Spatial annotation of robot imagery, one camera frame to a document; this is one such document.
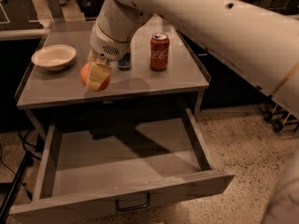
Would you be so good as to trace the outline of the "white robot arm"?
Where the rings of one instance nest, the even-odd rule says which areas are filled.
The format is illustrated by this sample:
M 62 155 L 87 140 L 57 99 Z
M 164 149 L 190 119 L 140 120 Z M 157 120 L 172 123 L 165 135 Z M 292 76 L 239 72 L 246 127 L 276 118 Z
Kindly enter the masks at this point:
M 299 21 L 239 0 L 105 0 L 90 55 L 119 60 L 153 14 L 299 118 Z

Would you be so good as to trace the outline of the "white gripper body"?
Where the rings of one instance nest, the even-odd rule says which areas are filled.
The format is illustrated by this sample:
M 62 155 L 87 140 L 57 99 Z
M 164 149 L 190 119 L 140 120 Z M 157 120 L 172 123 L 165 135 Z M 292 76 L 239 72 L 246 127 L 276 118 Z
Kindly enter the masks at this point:
M 94 53 L 110 61 L 120 60 L 130 45 L 129 42 L 119 42 L 108 37 L 97 24 L 92 28 L 90 44 Z

